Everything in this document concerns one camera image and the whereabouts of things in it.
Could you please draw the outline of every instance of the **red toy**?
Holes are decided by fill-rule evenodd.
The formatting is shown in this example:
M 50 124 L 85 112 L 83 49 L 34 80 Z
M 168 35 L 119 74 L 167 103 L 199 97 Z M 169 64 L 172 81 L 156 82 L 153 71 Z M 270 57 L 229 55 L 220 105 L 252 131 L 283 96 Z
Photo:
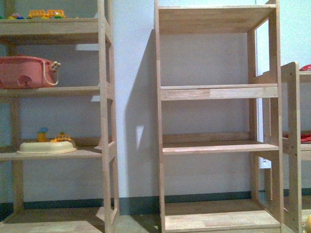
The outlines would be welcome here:
M 300 135 L 300 142 L 301 143 L 310 143 L 311 142 L 311 134 L 302 133 Z
M 306 65 L 304 67 L 301 67 L 301 69 L 299 71 L 311 71 L 311 64 L 310 65 Z

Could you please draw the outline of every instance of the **cream plastic tray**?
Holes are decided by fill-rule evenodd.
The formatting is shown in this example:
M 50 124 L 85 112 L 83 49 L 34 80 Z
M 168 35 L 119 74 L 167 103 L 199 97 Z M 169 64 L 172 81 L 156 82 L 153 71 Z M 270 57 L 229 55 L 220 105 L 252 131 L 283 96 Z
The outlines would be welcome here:
M 74 141 L 24 142 L 19 146 L 19 154 L 62 154 L 77 150 Z

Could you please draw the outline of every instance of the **basket handle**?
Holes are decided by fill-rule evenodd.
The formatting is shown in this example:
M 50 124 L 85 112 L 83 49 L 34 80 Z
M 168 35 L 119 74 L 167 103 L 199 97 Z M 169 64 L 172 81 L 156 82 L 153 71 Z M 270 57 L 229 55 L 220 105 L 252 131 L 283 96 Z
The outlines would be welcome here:
M 57 72 L 56 83 L 51 83 L 50 81 L 47 80 L 46 73 L 45 73 L 45 61 L 43 61 L 43 77 L 44 77 L 45 81 L 52 86 L 55 86 L 58 84 L 58 81 L 59 81 L 59 69 L 58 68 L 59 68 L 59 66 L 60 66 L 60 63 L 58 63 L 58 62 L 53 62 L 53 64 L 51 64 L 51 66 L 50 66 L 50 69 L 52 71 Z

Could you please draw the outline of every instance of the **yellow toy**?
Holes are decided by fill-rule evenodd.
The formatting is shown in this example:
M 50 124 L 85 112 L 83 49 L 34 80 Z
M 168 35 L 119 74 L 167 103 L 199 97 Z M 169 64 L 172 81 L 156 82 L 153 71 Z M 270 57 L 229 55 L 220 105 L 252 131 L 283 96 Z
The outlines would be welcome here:
M 54 18 L 65 18 L 65 13 L 63 10 L 48 10 L 46 13 L 45 10 L 32 10 L 29 11 L 29 18 L 40 17 L 43 19 L 48 19 L 51 17 Z
M 311 233 L 311 215 L 306 222 L 305 233 Z
M 46 132 L 48 128 L 41 128 L 40 131 L 37 133 L 37 141 L 38 142 L 48 142 L 49 140 L 46 137 Z
M 60 134 L 55 135 L 55 138 L 51 142 L 61 142 L 61 141 L 71 141 L 70 134 L 65 134 L 61 132 Z

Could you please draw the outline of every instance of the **wooden shelving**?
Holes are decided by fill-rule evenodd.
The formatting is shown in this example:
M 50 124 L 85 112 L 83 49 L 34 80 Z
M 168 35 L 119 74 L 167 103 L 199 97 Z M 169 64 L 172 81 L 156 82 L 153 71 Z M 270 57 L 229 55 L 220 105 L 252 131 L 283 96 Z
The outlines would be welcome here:
M 269 20 L 270 70 L 256 75 L 255 30 Z M 163 86 L 167 77 L 161 70 L 161 39 L 164 34 L 189 33 L 246 33 L 248 80 L 242 84 L 200 86 Z M 161 232 L 254 232 L 280 233 L 283 224 L 282 178 L 282 124 L 281 124 L 281 79 L 279 50 L 279 2 L 270 0 L 265 5 L 179 7 L 159 6 L 155 1 L 155 41 L 157 64 L 157 122 L 159 136 L 159 193 Z M 195 79 L 195 70 L 189 80 Z M 263 98 L 264 142 L 257 141 L 257 101 Z M 230 100 L 249 99 L 249 131 L 229 133 L 163 134 L 162 106 L 165 101 Z M 212 153 L 249 152 L 251 158 L 251 200 L 226 200 L 191 203 L 165 203 L 165 166 L 167 156 Z M 271 177 L 273 190 L 267 204 L 259 200 L 258 157 L 272 161 Z
M 162 86 L 161 100 L 221 100 L 277 97 L 277 84 Z
M 22 210 L 5 220 L 6 233 L 51 232 L 104 232 L 105 209 L 67 208 Z
M 99 86 L 0 89 L 1 98 L 95 96 L 99 94 L 100 94 Z
M 287 83 L 288 138 L 283 138 L 283 152 L 289 156 L 289 191 L 284 198 L 285 224 L 295 233 L 302 232 L 302 224 L 311 214 L 310 197 L 302 196 L 301 162 L 311 161 L 311 144 L 300 142 L 300 83 L 311 82 L 310 71 L 299 71 L 299 64 L 291 62 L 281 67 L 282 82 Z
M 280 229 L 280 223 L 251 200 L 165 204 L 166 232 Z
M 66 44 L 99 44 L 99 86 L 51 87 L 37 89 L 0 89 L 0 102 L 10 105 L 11 145 L 0 148 L 0 162 L 12 161 L 14 213 L 0 223 L 4 232 L 13 231 L 15 223 L 28 221 L 31 226 L 25 229 L 37 231 L 36 219 L 40 231 L 93 231 L 100 230 L 113 233 L 113 226 L 119 215 L 119 182 L 116 136 L 116 106 L 114 79 L 114 44 L 112 0 L 98 0 L 97 18 L 63 18 L 63 19 L 21 19 L 0 20 L 0 43 L 7 47 L 8 56 L 16 56 L 17 46 L 23 45 L 66 45 Z M 6 16 L 16 12 L 15 1 L 5 0 Z M 20 99 L 39 97 L 95 96 L 101 98 L 99 125 L 101 137 L 74 138 L 78 150 L 62 154 L 19 154 L 21 144 Z M 108 116 L 111 116 L 111 136 L 108 135 Z M 103 177 L 103 198 L 105 208 L 97 209 L 57 209 L 57 210 L 24 210 L 23 161 L 44 159 L 84 159 L 97 158 L 103 165 L 99 176 Z M 111 206 L 111 194 L 114 194 L 114 206 Z
M 162 34 L 247 33 L 261 25 L 275 4 L 220 7 L 159 7 Z
M 112 42 L 105 21 L 105 36 Z M 0 42 L 15 45 L 97 44 L 96 18 L 20 19 L 0 21 Z
M 184 142 L 163 144 L 163 155 L 235 153 L 279 150 L 277 146 L 257 141 Z
M 12 150 L 11 152 L 0 153 L 0 161 L 101 158 L 102 149 L 102 146 L 78 147 L 77 151 L 62 154 L 19 154 L 16 152 L 16 150 Z M 116 156 L 116 152 L 116 142 L 109 143 L 109 155 L 111 155 L 110 160 Z

